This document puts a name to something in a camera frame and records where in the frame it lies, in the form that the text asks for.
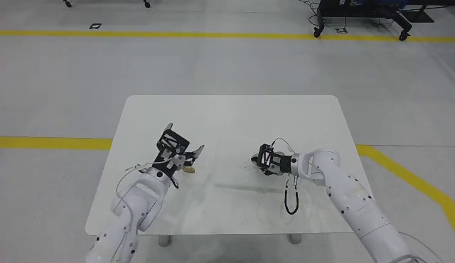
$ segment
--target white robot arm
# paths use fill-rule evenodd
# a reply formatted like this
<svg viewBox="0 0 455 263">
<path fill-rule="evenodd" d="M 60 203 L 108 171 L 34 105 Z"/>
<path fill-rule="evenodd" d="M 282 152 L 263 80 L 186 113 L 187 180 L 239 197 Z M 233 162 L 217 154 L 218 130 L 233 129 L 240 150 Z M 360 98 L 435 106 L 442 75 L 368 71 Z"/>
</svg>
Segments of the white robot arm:
<svg viewBox="0 0 455 263">
<path fill-rule="evenodd" d="M 158 215 L 169 186 L 178 183 L 175 171 L 192 166 L 204 146 L 196 151 L 185 152 L 189 141 L 171 130 L 169 124 L 156 144 L 159 154 L 153 163 L 130 168 L 119 183 L 130 173 L 135 182 L 122 192 L 116 188 L 111 211 L 119 217 L 113 225 L 97 236 L 96 242 L 85 258 L 86 263 L 111 263 L 118 253 L 117 262 L 128 263 L 137 251 L 138 230 L 146 231 Z"/>
<path fill-rule="evenodd" d="M 273 146 L 263 144 L 252 161 L 266 175 L 290 173 L 324 186 L 333 205 L 376 263 L 411 262 L 419 258 L 413 255 L 358 179 L 340 168 L 337 152 L 317 149 L 309 154 L 284 156 L 274 153 Z"/>
</svg>

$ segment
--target floor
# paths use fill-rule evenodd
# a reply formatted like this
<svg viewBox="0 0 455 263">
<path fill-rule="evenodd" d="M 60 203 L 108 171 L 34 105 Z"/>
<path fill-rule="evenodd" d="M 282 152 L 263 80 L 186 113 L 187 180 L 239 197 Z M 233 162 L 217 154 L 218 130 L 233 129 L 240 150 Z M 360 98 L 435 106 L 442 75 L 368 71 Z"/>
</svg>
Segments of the floor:
<svg viewBox="0 0 455 263">
<path fill-rule="evenodd" d="M 130 95 L 335 95 L 355 143 L 455 198 L 454 43 L 389 42 L 400 30 L 367 19 L 348 19 L 342 41 L 5 34 L 88 31 L 92 23 L 102 23 L 97 31 L 313 33 L 312 12 L 297 0 L 150 0 L 150 9 L 141 0 L 71 2 L 67 9 L 61 0 L 0 0 L 0 136 L 110 139 Z M 452 36 L 454 8 L 429 14 L 437 22 L 415 25 L 413 36 Z M 343 24 L 332 19 L 323 36 Z M 1 261 L 83 262 L 106 157 L 0 149 Z M 362 162 L 396 227 L 454 262 L 454 230 L 438 203 L 372 159 Z M 165 249 L 143 237 L 141 245 L 133 262 L 373 262 L 354 234 L 304 235 L 300 245 L 269 235 L 177 237 Z"/>
</svg>

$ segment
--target yellow floor line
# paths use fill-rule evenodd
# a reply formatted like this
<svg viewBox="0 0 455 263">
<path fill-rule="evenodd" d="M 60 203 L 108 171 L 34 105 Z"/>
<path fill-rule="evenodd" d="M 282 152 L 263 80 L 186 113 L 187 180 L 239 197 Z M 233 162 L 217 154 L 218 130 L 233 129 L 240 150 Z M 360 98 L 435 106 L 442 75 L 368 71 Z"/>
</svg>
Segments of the yellow floor line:
<svg viewBox="0 0 455 263">
<path fill-rule="evenodd" d="M 225 33 L 225 32 L 133 32 L 133 31 L 22 31 L 0 30 L 0 36 L 108 37 L 108 38 L 237 38 L 274 40 L 316 40 L 313 34 Z M 324 35 L 326 41 L 400 42 L 395 36 Z M 455 43 L 455 37 L 409 37 L 407 42 Z"/>
<path fill-rule="evenodd" d="M 386 168 L 388 171 L 406 181 L 415 189 L 427 195 L 428 198 L 438 203 L 446 214 L 447 220 L 449 220 L 452 229 L 455 231 L 455 201 L 453 201 L 448 195 L 442 193 L 438 188 L 435 188 L 428 182 L 425 182 L 425 180 L 413 174 L 404 166 L 399 165 L 372 146 L 357 145 L 357 152 L 359 156 L 369 157 L 377 164 Z"/>
<path fill-rule="evenodd" d="M 82 149 L 109 150 L 111 139 L 78 139 L 78 138 L 46 138 L 0 136 L 0 149 Z M 455 230 L 455 202 L 419 176 L 399 165 L 372 146 L 359 144 L 356 146 L 359 156 L 367 156 L 383 166 L 433 201 L 440 204 L 452 228 Z"/>
<path fill-rule="evenodd" d="M 0 136 L 0 149 L 99 149 L 109 150 L 111 139 Z"/>
</svg>

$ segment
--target caster wheel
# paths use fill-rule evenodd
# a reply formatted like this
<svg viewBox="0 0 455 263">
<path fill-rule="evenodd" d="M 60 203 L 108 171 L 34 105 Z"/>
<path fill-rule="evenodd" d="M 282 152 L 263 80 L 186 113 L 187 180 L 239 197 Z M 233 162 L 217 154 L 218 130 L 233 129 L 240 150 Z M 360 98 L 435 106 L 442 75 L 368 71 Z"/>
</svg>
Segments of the caster wheel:
<svg viewBox="0 0 455 263">
<path fill-rule="evenodd" d="M 400 40 L 400 41 L 405 41 L 405 40 L 407 39 L 408 36 L 409 36 L 408 33 L 402 31 L 402 32 L 401 32 L 401 35 L 400 35 L 400 37 L 399 37 L 399 40 Z"/>
</svg>

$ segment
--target table top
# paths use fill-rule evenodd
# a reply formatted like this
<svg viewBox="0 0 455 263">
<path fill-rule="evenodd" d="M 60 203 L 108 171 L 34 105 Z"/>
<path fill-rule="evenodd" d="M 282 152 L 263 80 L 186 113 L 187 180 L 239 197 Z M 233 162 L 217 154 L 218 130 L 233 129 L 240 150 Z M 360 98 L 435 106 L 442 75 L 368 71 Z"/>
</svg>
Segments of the table top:
<svg viewBox="0 0 455 263">
<path fill-rule="evenodd" d="M 189 140 L 189 151 L 204 144 L 195 173 L 176 172 L 161 212 L 145 235 L 221 235 L 352 232 L 325 193 L 299 181 L 299 211 L 284 209 L 287 176 L 265 176 L 250 162 L 259 147 L 277 137 L 293 150 L 335 149 L 341 168 L 371 193 L 348 125 L 334 96 L 204 95 L 128 98 L 85 226 L 96 235 L 118 219 L 109 209 L 125 169 L 152 162 L 166 125 Z M 287 151 L 277 141 L 276 151 Z M 120 190 L 133 179 L 126 177 Z M 293 199 L 288 199 L 290 208 Z"/>
</svg>

